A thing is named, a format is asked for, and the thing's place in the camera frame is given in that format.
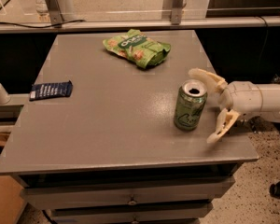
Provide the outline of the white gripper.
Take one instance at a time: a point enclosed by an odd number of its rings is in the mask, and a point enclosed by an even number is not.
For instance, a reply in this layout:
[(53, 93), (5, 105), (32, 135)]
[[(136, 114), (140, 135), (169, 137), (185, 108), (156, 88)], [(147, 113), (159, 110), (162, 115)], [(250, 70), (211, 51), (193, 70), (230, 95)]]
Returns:
[(217, 116), (216, 129), (208, 136), (207, 143), (216, 143), (240, 115), (260, 112), (262, 109), (260, 89), (250, 81), (233, 81), (228, 84), (223, 77), (200, 68), (190, 69), (189, 77), (200, 80), (209, 93), (220, 93), (218, 105), (221, 112)]

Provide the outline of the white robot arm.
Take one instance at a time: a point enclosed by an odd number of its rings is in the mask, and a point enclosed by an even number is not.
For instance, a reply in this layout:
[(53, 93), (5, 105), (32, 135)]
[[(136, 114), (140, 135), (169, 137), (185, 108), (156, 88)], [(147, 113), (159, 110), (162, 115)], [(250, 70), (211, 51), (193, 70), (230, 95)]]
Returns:
[(223, 77), (200, 68), (190, 69), (189, 77), (200, 80), (209, 93), (218, 94), (220, 113), (215, 131), (207, 138), (208, 143), (217, 142), (237, 120), (262, 117), (280, 123), (280, 84), (228, 83)]

